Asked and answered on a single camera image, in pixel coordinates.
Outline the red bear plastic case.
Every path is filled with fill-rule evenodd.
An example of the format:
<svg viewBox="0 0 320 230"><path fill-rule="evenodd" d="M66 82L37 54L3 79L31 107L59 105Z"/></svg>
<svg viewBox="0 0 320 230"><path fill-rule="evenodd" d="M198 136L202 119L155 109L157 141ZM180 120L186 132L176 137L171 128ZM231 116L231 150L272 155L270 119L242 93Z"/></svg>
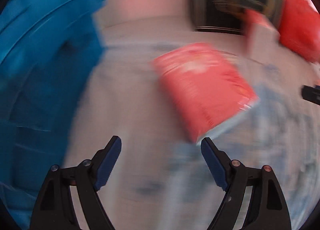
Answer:
<svg viewBox="0 0 320 230"><path fill-rule="evenodd" d="M280 43L311 63L319 62L319 13L308 0L284 0Z"/></svg>

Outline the pink tissue pack upright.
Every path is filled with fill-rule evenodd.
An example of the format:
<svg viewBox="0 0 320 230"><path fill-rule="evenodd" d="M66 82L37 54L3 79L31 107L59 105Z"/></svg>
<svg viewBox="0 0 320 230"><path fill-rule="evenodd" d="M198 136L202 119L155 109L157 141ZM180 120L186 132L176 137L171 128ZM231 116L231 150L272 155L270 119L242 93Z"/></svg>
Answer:
<svg viewBox="0 0 320 230"><path fill-rule="evenodd" d="M266 64L275 53L279 32L267 17L255 10L245 10L244 36L246 56Z"/></svg>

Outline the red tissue pack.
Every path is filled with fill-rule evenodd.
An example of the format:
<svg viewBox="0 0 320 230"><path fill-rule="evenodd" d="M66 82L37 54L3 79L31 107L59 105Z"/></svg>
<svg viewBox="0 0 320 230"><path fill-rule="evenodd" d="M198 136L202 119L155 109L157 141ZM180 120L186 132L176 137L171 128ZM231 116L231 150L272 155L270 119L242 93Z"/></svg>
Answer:
<svg viewBox="0 0 320 230"><path fill-rule="evenodd" d="M193 43L152 61L192 143L234 127L259 97L238 69L208 43Z"/></svg>

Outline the blue fabric storage bin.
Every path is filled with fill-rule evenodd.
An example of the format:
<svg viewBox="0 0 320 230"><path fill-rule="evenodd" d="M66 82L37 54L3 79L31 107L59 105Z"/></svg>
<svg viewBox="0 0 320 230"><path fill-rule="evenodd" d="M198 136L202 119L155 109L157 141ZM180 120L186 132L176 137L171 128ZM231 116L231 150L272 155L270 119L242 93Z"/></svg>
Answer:
<svg viewBox="0 0 320 230"><path fill-rule="evenodd" d="M1 201L28 229L49 168L61 165L87 80L104 48L106 0L1 0Z"/></svg>

